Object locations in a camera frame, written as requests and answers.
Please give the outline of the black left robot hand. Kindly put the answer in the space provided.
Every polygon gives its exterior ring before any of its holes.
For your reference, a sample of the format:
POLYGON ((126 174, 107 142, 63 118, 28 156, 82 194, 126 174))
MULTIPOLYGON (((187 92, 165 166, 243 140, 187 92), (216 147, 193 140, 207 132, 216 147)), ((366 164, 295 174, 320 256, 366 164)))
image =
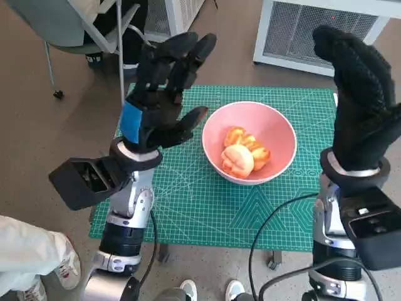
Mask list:
POLYGON ((120 120, 127 149, 144 154, 192 138, 208 108, 198 106, 180 117, 183 94, 194 84, 216 42, 213 33, 199 38, 195 32, 186 32, 143 47, 137 81, 125 99, 120 120))

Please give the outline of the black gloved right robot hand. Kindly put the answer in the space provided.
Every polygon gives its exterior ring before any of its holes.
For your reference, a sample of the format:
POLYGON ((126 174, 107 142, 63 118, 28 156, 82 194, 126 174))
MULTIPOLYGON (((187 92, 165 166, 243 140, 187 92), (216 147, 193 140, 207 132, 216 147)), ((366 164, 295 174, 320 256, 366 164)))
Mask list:
POLYGON ((391 66, 372 45, 322 25, 313 32, 315 54, 329 61, 338 90, 332 150, 345 171, 378 167, 400 137, 400 104, 391 66))

